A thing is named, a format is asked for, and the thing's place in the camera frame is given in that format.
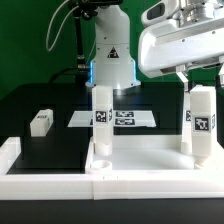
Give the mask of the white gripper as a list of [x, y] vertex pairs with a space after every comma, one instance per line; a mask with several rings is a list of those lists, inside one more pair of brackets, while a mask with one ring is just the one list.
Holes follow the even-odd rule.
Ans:
[[149, 78], [176, 71], [189, 91], [188, 73], [200, 67], [220, 63], [216, 88], [224, 88], [224, 18], [179, 27], [170, 19], [149, 26], [140, 35], [138, 67]]

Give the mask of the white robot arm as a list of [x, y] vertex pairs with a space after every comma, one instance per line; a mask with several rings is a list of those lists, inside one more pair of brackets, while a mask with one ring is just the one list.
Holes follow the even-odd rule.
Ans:
[[224, 0], [159, 0], [141, 15], [138, 58], [130, 56], [130, 20], [123, 0], [87, 0], [96, 13], [96, 55], [88, 84], [123, 91], [149, 78], [224, 67]]

